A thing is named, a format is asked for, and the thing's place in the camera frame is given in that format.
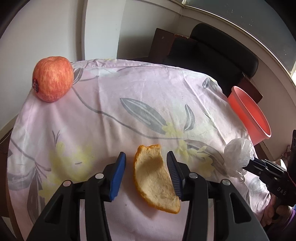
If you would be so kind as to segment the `purple sleeve right forearm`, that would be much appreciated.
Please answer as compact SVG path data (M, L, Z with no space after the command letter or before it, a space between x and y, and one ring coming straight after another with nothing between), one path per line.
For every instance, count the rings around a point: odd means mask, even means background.
M264 228L269 240L292 240L295 239L295 206L287 221L274 222Z

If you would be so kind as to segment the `person right hand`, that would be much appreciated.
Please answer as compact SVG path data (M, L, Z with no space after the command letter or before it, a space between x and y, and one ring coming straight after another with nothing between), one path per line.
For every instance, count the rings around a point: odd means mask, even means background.
M290 221L293 214L293 208L290 206L276 205L277 197L271 195L269 204L263 212L263 217L260 221L263 227L276 223L278 225L285 225Z

